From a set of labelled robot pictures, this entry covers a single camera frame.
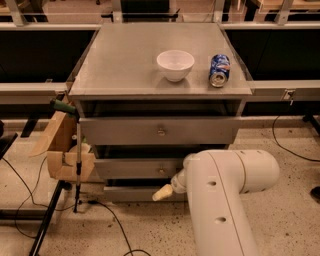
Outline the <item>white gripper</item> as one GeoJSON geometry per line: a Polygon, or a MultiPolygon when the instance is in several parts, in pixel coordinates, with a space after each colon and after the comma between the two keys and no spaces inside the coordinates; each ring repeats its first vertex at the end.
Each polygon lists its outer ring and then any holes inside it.
{"type": "Polygon", "coordinates": [[[160,201],[171,197],[173,191],[177,194],[182,194],[187,191],[186,171],[182,169],[171,178],[171,185],[166,184],[160,190],[153,194],[154,201],[160,201]]]}

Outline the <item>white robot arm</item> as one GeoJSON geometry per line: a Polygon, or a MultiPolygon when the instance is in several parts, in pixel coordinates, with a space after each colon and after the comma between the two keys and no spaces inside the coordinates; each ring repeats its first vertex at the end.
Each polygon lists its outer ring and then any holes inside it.
{"type": "Polygon", "coordinates": [[[187,195],[198,256],[259,256],[240,195],[271,188],[279,175],[266,151],[206,150],[188,155],[152,199],[187,195]]]}

